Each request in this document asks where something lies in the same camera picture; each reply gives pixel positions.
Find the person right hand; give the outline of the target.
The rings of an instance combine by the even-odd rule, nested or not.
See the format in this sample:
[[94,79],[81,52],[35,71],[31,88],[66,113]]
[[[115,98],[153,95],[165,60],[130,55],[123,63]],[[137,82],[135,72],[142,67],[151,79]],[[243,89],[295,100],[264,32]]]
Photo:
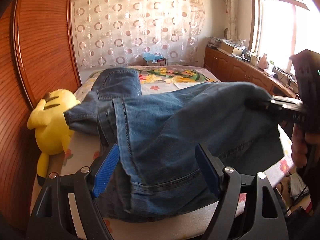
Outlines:
[[316,146],[315,162],[317,163],[319,161],[320,135],[304,133],[297,124],[294,124],[292,133],[292,160],[297,168],[303,168],[307,164],[307,144]]

